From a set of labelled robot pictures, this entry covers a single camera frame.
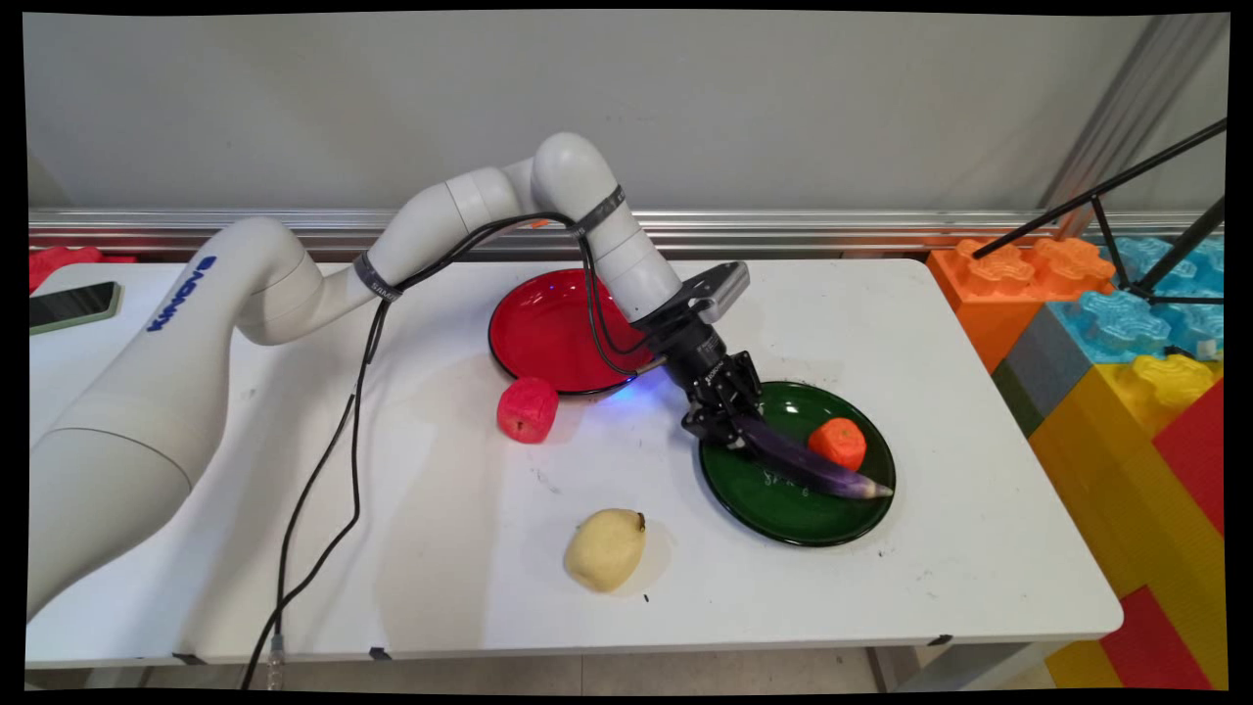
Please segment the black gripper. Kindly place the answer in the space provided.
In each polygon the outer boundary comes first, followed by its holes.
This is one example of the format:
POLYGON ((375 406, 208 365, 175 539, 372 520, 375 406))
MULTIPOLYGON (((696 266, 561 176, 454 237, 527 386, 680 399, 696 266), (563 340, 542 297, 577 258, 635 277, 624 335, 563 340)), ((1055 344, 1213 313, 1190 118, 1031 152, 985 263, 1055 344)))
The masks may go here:
POLYGON ((702 312, 703 306, 677 301, 635 321, 634 327, 685 394, 688 409, 680 428, 702 443, 739 450, 746 442, 736 418, 768 427, 771 384, 761 383, 747 352, 725 351, 725 342, 715 326, 703 321, 702 312))

